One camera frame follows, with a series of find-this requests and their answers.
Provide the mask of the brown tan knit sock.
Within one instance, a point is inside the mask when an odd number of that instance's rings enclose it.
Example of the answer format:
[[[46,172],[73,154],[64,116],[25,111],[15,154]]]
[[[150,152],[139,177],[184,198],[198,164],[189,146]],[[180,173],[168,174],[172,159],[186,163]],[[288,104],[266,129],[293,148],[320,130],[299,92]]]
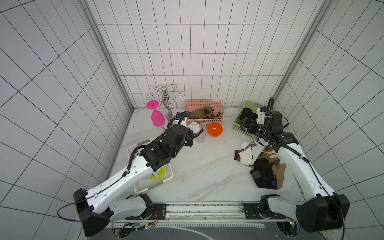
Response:
[[[221,115],[222,113],[215,112],[212,107],[204,106],[202,109],[197,109],[190,112],[188,118],[212,120],[212,119],[219,119]]]

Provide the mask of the white sock navy stripes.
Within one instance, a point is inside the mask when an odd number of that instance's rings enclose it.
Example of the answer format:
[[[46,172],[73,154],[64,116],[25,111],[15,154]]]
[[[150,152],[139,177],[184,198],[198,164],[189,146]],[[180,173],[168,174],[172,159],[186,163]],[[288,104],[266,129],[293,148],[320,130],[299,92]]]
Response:
[[[241,150],[235,150],[234,160],[246,166],[253,166],[264,146],[255,142],[243,142]]]

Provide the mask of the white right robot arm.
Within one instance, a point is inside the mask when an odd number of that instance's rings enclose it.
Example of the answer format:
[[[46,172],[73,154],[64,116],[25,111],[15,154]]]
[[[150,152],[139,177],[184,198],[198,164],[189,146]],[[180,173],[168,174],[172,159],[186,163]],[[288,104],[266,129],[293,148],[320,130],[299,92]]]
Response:
[[[298,140],[292,133],[284,132],[280,112],[271,107],[261,107],[257,112],[244,108],[238,124],[242,131],[257,136],[257,144],[249,143],[243,150],[235,152],[235,160],[244,160],[244,154],[257,146],[272,148],[277,158],[283,161],[296,177],[306,201],[298,203],[277,194],[261,196],[258,213],[263,219],[280,214],[298,223],[308,233],[334,229],[345,229],[345,218],[350,201],[338,195],[307,159]]]

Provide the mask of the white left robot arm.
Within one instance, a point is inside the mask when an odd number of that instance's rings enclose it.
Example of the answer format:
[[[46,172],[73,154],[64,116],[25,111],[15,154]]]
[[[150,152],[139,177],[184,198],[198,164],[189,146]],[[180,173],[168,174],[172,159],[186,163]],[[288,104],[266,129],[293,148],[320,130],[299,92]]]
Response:
[[[119,200],[119,196],[139,180],[156,175],[184,146],[191,147],[195,137],[181,124],[167,127],[149,144],[137,146],[126,168],[92,189],[75,191],[73,197],[85,236],[96,235],[116,220],[150,218],[154,204],[146,194],[125,200]]]

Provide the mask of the white sock neon yellow toe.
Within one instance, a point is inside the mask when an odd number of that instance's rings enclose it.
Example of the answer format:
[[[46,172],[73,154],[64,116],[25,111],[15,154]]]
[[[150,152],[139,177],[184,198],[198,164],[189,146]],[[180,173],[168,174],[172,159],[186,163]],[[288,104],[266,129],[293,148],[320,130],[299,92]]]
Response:
[[[164,177],[164,175],[166,174],[167,172],[167,167],[166,166],[163,166],[161,167],[160,169],[158,169],[155,174],[152,174],[150,176],[151,179],[153,180],[160,180]]]

